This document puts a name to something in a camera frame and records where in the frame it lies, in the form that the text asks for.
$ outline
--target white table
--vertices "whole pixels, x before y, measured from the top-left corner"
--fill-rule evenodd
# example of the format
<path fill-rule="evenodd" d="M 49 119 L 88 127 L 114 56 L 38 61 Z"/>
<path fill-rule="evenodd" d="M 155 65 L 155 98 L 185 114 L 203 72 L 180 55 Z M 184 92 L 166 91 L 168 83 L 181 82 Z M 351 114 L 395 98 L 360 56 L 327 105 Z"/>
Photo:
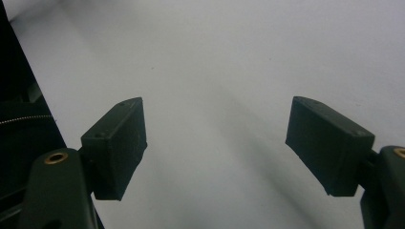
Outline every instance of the white table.
<path fill-rule="evenodd" d="M 5 1 L 71 148 L 142 96 L 149 147 L 106 228 L 363 228 L 285 145 L 291 99 L 405 145 L 405 2 Z"/>

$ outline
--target white surface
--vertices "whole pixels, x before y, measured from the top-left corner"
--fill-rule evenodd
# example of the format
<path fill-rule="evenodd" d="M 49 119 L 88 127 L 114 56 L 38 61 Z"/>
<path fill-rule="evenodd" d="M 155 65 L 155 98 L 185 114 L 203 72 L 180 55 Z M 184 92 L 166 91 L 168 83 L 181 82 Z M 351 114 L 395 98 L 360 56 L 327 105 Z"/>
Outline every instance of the white surface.
<path fill-rule="evenodd" d="M 12 3 L 5 2 L 12 8 Z M 106 228 L 363 228 L 284 144 L 291 99 L 405 145 L 405 2 L 36 1 L 12 25 L 66 143 L 142 96 L 149 147 Z"/>

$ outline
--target white backdrop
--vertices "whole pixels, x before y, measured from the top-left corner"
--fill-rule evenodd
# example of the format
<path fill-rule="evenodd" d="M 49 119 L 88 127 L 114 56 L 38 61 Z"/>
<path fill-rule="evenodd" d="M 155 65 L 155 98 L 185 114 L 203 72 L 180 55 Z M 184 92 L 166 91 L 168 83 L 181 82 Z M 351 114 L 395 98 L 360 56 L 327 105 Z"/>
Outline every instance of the white backdrop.
<path fill-rule="evenodd" d="M 405 2 L 5 1 L 71 148 L 142 96 L 149 147 L 106 228 L 363 228 L 285 145 L 294 95 L 405 145 Z"/>

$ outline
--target zipper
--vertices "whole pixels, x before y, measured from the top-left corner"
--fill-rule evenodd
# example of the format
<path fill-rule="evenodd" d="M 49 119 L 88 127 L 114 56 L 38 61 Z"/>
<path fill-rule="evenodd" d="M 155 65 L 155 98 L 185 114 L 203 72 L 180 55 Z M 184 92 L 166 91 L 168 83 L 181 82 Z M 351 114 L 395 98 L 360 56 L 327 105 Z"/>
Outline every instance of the zipper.
<path fill-rule="evenodd" d="M 0 121 L 0 125 L 9 124 L 12 122 L 19 122 L 19 121 L 29 121 L 29 120 L 36 120 L 36 119 L 46 119 L 46 118 L 53 118 L 52 115 L 33 115 L 33 116 L 22 116 L 17 117 L 5 121 Z"/>

